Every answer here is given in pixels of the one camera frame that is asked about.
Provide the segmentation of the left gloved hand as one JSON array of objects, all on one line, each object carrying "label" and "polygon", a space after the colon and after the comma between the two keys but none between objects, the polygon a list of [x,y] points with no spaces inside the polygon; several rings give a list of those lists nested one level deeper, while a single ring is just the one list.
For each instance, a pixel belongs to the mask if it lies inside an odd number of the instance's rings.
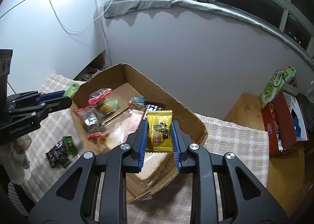
[{"label": "left gloved hand", "polygon": [[10,181],[21,185],[25,178],[25,169],[29,169],[29,160],[26,151],[31,145],[29,135],[24,135],[7,144],[1,145],[1,164]]}]

